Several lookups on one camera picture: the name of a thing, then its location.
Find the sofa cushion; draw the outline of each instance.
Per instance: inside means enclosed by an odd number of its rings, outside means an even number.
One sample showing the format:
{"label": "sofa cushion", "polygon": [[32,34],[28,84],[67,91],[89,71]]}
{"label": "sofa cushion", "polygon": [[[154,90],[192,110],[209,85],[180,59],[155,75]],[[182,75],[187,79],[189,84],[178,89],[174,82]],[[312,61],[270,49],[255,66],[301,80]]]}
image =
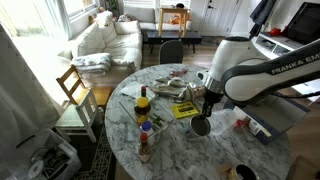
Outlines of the sofa cushion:
{"label": "sofa cushion", "polygon": [[156,25],[149,22],[140,22],[141,30],[156,30]]}
{"label": "sofa cushion", "polygon": [[112,42],[118,36],[114,28],[114,23],[112,21],[108,26],[100,26],[99,29],[101,31],[102,39],[105,45]]}
{"label": "sofa cushion", "polygon": [[118,35],[113,41],[106,44],[106,47],[113,48],[137,48],[142,49],[142,34],[134,33],[127,35]]}
{"label": "sofa cushion", "polygon": [[105,48],[103,52],[112,55],[112,66],[128,66],[133,62],[140,69],[142,54],[137,48]]}
{"label": "sofa cushion", "polygon": [[114,27],[118,35],[140,33],[140,25],[138,21],[131,22],[115,22]]}
{"label": "sofa cushion", "polygon": [[123,12],[133,15],[139,22],[154,23],[153,8],[124,7]]}
{"label": "sofa cushion", "polygon": [[72,45],[72,56],[86,56],[88,54],[100,53],[105,43],[102,40],[102,34],[99,25],[94,23],[90,25]]}

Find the doorway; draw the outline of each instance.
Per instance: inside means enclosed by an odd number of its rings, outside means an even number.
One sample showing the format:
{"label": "doorway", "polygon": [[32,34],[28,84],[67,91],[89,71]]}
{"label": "doorway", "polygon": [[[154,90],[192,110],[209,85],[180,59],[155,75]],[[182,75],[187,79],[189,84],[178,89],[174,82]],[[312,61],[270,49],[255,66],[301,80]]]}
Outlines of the doorway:
{"label": "doorway", "polygon": [[200,34],[203,36],[228,36],[242,0],[207,0],[205,18]]}

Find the wooden chair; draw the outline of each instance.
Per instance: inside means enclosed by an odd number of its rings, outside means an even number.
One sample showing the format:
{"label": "wooden chair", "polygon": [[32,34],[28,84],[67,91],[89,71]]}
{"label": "wooden chair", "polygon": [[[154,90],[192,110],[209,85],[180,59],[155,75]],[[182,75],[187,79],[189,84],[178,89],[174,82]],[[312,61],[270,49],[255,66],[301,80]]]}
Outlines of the wooden chair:
{"label": "wooden chair", "polygon": [[183,60],[183,44],[179,40],[163,43],[159,50],[159,64],[179,63]]}
{"label": "wooden chair", "polygon": [[[56,123],[55,128],[61,137],[68,142],[71,141],[68,135],[88,135],[91,142],[95,143],[96,137],[91,129],[91,125],[96,118],[100,124],[103,123],[95,97],[89,89],[79,105],[70,104],[66,108]],[[86,132],[72,132],[72,130],[86,130]]]}
{"label": "wooden chair", "polygon": [[[69,79],[69,77],[74,78],[74,82],[72,83],[70,89],[68,89],[66,86],[66,81]],[[83,99],[84,95],[88,91],[88,89],[84,86],[76,68],[73,65],[71,65],[70,68],[60,78],[57,78],[56,80],[68,96],[71,104],[79,104],[79,102]],[[79,88],[80,92],[77,94],[76,97],[74,97],[74,93]],[[105,111],[106,104],[111,93],[111,87],[92,87],[91,90],[94,94],[98,107],[101,107],[103,111]]]}

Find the small table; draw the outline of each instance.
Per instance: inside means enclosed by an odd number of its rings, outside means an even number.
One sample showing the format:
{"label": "small table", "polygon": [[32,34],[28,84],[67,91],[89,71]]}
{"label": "small table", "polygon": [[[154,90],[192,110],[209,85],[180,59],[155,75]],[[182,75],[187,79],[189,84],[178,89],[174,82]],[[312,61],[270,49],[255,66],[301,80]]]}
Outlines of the small table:
{"label": "small table", "polygon": [[160,7],[160,16],[159,16],[159,36],[162,36],[162,23],[163,23],[163,14],[164,13],[179,13],[180,14],[180,21],[179,21],[179,32],[181,32],[181,25],[182,25],[182,17],[184,19],[183,22],[183,34],[182,37],[185,37],[186,30],[187,30],[187,8],[176,8],[172,6],[161,6]]}
{"label": "small table", "polygon": [[[106,132],[110,147],[118,162],[133,179],[182,179],[183,172],[177,168],[195,165],[200,168],[199,179],[219,179],[215,168],[226,162],[248,163],[260,179],[285,179],[290,164],[289,142],[286,134],[268,145],[261,144],[245,129],[227,129],[220,136],[208,135],[198,141],[188,141],[182,132],[191,117],[174,120],[153,145],[151,159],[142,163],[137,155],[140,130],[124,111],[119,99],[124,96],[120,90],[133,81],[152,86],[155,78],[169,76],[171,71],[188,70],[180,76],[188,82],[201,83],[196,72],[205,68],[187,64],[163,64],[151,66],[127,77],[113,91],[106,109]],[[167,98],[155,99],[162,107],[168,107]],[[201,109],[202,98],[195,104]],[[224,103],[214,106],[222,109]]]}
{"label": "small table", "polygon": [[186,32],[184,37],[178,31],[164,31],[162,36],[159,35],[158,31],[148,31],[147,32],[148,42],[151,47],[150,54],[152,54],[154,44],[162,44],[170,40],[180,40],[183,44],[192,44],[193,53],[196,52],[194,45],[201,44],[202,37],[193,31]]}

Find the jar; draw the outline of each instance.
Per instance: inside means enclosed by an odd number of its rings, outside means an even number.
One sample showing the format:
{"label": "jar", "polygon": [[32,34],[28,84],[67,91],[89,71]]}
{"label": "jar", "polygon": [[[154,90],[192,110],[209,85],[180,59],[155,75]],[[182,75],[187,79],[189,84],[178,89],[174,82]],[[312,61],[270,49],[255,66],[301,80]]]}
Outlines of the jar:
{"label": "jar", "polygon": [[148,113],[151,110],[151,105],[149,104],[149,100],[146,97],[139,97],[136,100],[136,104],[134,106],[134,111],[136,114],[136,123],[141,126],[141,124],[148,120]]}

